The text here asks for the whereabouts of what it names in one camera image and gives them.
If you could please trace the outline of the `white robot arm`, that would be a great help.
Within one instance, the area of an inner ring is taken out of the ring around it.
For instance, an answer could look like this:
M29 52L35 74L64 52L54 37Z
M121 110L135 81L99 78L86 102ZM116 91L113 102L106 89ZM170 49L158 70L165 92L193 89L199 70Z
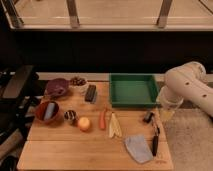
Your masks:
M199 62L188 62L168 70L164 75L162 105L180 106L187 99L213 118L213 88L203 82L205 67Z

